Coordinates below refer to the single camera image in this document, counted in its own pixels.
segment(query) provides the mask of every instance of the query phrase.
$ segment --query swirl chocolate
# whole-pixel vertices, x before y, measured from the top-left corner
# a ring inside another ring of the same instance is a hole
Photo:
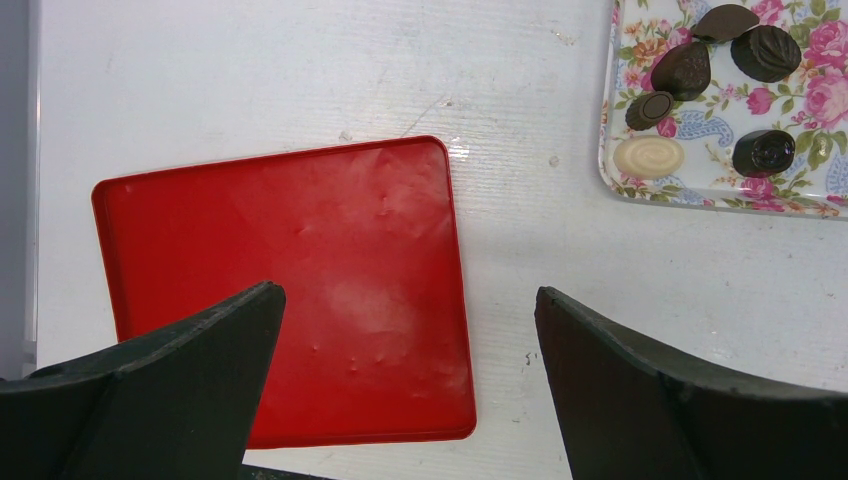
[[[733,168],[743,177],[764,178],[787,170],[795,159],[795,139],[782,130],[759,130],[736,142]]]
[[[683,164],[683,158],[683,147],[679,143],[658,135],[625,140],[612,155],[619,171],[644,180],[671,175]]]

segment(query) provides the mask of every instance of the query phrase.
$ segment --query chocolate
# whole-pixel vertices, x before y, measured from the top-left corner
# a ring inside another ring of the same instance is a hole
[[[764,178],[785,171],[795,159],[795,139],[782,130],[759,130],[736,142],[733,168],[743,177]]]
[[[707,46],[701,42],[678,45],[660,60],[651,74],[651,85],[675,100],[695,100],[710,86],[712,71]]]
[[[633,130],[647,130],[667,117],[674,107],[674,97],[668,92],[653,92],[633,100],[625,120]]]
[[[743,33],[730,46],[733,62],[749,77],[779,82],[801,64],[801,48],[791,35],[770,25]]]
[[[707,43],[721,43],[733,40],[759,23],[760,17],[741,5],[722,5],[707,12],[692,35]]]
[[[683,147],[659,135],[627,139],[612,154],[612,160],[620,172],[644,180],[671,175],[680,168],[683,159]]]

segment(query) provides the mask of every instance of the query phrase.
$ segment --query white table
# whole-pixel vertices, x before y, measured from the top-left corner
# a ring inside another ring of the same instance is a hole
[[[569,478],[536,356],[548,284],[707,360],[848,390],[848,224],[634,205],[601,183],[601,3],[44,0],[39,366],[115,342],[97,181],[434,134],[451,150],[477,431],[246,462],[351,480]]]

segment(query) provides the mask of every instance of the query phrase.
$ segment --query red tray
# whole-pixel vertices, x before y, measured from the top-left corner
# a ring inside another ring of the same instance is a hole
[[[445,146],[433,137],[105,180],[120,341],[286,289],[251,448],[450,440],[476,425]]]

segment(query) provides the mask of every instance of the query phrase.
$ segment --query tray rim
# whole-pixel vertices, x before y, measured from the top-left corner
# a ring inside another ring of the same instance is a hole
[[[673,208],[690,208],[690,209],[701,209],[701,210],[709,210],[709,211],[728,211],[728,212],[737,212],[737,213],[746,213],[746,214],[759,214],[759,215],[771,215],[771,216],[785,216],[785,217],[802,217],[802,218],[810,218],[810,219],[835,219],[835,220],[843,220],[848,221],[848,208],[839,205],[831,205],[828,206],[831,210],[834,211],[835,214],[820,214],[811,212],[810,209],[805,208],[804,212],[793,212],[793,211],[782,211],[782,212],[774,212],[774,211],[759,211],[753,210],[751,208],[746,208],[744,206],[737,206],[728,204],[724,201],[724,199],[719,199],[721,204],[714,199],[708,198],[710,203],[694,204],[687,202],[675,202],[672,203],[670,201],[656,200],[651,197],[639,198],[639,197],[630,197],[624,191],[619,188],[616,188],[616,181],[610,176],[609,171],[607,170],[606,165],[606,152],[607,152],[607,144],[609,142],[609,112],[612,110],[613,106],[613,98],[612,96],[616,92],[615,88],[615,76],[618,74],[618,68],[616,66],[616,59],[618,58],[617,51],[620,46],[620,30],[621,30],[621,21],[622,16],[619,14],[622,8],[622,4],[626,2],[635,3],[638,0],[612,0],[612,9],[610,14],[610,35],[608,40],[608,48],[607,48],[607,64],[604,76],[604,90],[603,97],[601,102],[601,122],[600,122],[600,135],[599,135],[599,146],[598,146],[598,172],[603,180],[604,184],[612,191],[616,198],[622,199],[627,202],[644,204],[644,205],[661,205],[665,207],[673,207]],[[660,190],[653,187],[653,185],[649,184],[649,193],[656,193]],[[730,190],[722,190],[717,189],[719,191],[728,191],[731,193],[731,197],[739,198],[738,191],[730,191]]]

